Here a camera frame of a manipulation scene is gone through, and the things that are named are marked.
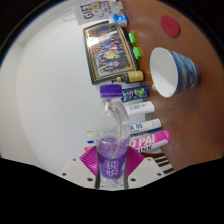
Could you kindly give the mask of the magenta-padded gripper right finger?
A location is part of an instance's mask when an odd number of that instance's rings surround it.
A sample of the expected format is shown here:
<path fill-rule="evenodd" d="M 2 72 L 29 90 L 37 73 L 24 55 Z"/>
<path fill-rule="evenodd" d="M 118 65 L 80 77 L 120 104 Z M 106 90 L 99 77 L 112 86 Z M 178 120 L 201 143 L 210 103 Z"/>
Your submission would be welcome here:
<path fill-rule="evenodd" d="M 146 186 L 165 176 L 152 157 L 145 158 L 132 147 L 128 148 L 126 158 L 126 189 Z"/>

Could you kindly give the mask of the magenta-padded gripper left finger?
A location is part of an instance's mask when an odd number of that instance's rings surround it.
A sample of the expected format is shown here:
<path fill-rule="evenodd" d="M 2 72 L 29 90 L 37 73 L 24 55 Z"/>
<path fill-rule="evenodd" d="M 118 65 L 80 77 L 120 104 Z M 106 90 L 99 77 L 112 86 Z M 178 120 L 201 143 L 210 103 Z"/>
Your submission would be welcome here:
<path fill-rule="evenodd" d="M 84 188 L 99 188 L 98 157 L 95 148 L 89 148 L 78 159 L 72 159 L 63 168 L 60 177 Z"/>

